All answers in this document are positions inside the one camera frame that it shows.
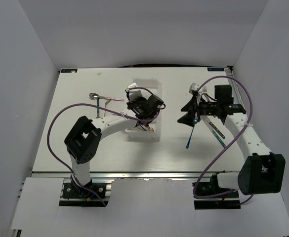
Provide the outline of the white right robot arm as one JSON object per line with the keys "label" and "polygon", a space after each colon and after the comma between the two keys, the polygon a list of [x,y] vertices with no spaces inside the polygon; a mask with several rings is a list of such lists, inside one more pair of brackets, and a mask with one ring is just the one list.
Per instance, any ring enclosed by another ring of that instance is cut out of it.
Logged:
{"label": "white right robot arm", "polygon": [[241,104],[234,103],[230,85],[216,85],[215,96],[210,98],[204,90],[197,90],[191,84],[191,100],[181,109],[186,114],[178,123],[190,127],[207,116],[220,119],[233,135],[245,162],[240,171],[222,171],[211,176],[210,181],[198,184],[194,194],[199,197],[220,197],[232,191],[244,195],[278,193],[282,187],[285,158],[273,153],[259,138],[248,122],[248,116]]}

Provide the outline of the silver spoon pink handle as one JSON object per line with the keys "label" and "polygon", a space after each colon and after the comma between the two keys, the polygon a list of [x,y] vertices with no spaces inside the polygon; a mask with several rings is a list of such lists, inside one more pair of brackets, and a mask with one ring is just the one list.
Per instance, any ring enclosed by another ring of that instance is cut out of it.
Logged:
{"label": "silver spoon pink handle", "polygon": [[113,101],[120,101],[120,102],[123,102],[123,101],[124,101],[124,99],[121,99],[121,98],[114,98],[114,97],[108,97],[108,96],[103,96],[103,97],[101,97],[101,99],[113,100]]}

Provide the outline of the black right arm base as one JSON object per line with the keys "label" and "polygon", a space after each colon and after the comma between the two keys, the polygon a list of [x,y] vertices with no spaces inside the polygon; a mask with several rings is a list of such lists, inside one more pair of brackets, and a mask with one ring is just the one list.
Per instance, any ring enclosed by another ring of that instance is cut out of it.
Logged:
{"label": "black right arm base", "polygon": [[229,189],[220,188],[217,175],[212,175],[208,180],[201,181],[196,188],[194,198],[195,210],[220,210],[240,209],[238,192],[227,193]]}

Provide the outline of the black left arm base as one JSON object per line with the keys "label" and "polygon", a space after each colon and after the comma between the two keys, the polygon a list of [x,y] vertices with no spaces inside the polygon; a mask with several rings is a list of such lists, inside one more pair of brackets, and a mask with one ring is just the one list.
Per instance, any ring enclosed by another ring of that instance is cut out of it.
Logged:
{"label": "black left arm base", "polygon": [[91,189],[99,195],[101,200],[91,192],[83,190],[80,194],[74,184],[64,183],[59,200],[59,206],[63,207],[105,207],[110,197],[111,185],[106,183],[93,183]]}

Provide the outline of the silver spoon green handle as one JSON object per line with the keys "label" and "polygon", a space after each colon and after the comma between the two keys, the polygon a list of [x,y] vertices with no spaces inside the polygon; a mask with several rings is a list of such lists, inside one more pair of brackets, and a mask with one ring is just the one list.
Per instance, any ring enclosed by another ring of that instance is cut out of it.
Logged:
{"label": "silver spoon green handle", "polygon": [[99,109],[99,106],[100,106],[100,103],[99,103],[99,100],[100,100],[100,97],[97,93],[90,93],[89,94],[89,98],[91,100],[95,100],[96,101],[96,118],[100,118],[100,109]]}

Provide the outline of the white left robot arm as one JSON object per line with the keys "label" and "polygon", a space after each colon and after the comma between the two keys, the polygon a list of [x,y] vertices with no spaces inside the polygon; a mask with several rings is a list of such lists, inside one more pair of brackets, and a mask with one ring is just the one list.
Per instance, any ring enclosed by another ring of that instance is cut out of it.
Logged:
{"label": "white left robot arm", "polygon": [[95,120],[80,117],[65,138],[72,162],[74,192],[85,197],[90,193],[90,160],[95,156],[100,141],[114,133],[137,126],[149,125],[155,120],[164,101],[156,95],[139,97],[126,104],[126,109]]}

